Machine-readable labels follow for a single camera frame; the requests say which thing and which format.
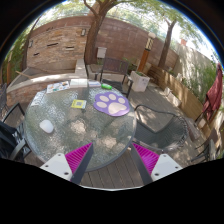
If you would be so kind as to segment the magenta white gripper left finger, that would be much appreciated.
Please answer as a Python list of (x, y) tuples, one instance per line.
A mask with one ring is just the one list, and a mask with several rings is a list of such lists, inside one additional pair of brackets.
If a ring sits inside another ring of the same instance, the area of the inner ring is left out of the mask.
[(88, 143), (67, 154), (57, 153), (41, 169), (79, 185), (93, 155), (93, 144)]

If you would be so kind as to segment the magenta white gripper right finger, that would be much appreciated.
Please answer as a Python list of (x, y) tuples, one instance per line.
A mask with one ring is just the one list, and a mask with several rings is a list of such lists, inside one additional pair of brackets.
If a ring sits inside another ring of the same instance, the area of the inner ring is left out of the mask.
[(136, 143), (131, 144), (131, 156), (145, 185), (182, 169), (168, 154), (158, 155)]

